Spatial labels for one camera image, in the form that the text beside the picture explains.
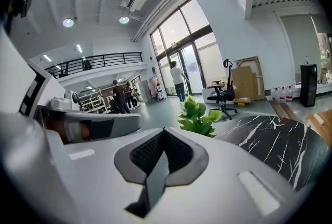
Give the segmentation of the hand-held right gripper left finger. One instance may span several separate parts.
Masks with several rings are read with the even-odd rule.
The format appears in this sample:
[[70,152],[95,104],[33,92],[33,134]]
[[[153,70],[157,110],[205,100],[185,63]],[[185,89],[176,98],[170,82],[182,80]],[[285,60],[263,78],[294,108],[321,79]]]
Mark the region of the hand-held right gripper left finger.
[[125,181],[114,164],[120,148],[150,132],[69,145],[56,132],[46,132],[52,161],[75,204],[77,223],[162,223],[153,213],[140,218],[125,209],[139,199],[143,187]]

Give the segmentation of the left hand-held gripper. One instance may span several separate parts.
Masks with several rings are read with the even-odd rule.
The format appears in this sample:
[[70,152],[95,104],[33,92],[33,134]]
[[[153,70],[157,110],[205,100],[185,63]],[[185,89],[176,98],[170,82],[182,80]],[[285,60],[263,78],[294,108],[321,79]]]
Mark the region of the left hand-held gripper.
[[79,121],[69,121],[66,111],[78,110],[78,98],[34,62],[26,62],[1,29],[1,141],[17,128],[15,115],[33,119],[39,106],[57,109],[46,118],[46,127],[60,134],[63,143],[80,141]]

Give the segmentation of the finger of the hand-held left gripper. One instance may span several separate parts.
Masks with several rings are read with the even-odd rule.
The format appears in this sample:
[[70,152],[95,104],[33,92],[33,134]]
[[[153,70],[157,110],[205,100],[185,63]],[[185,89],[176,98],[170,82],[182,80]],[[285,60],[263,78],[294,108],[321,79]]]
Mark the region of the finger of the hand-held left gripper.
[[66,113],[64,128],[69,141],[96,141],[117,138],[138,131],[143,125],[139,114]]

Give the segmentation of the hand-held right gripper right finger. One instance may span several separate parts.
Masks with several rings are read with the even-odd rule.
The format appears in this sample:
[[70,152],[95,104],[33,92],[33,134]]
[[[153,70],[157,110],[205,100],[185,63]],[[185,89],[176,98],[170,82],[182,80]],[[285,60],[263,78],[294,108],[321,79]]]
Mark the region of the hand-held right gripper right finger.
[[286,223],[308,196],[234,144],[182,132],[209,155],[190,185],[167,187],[148,223]]

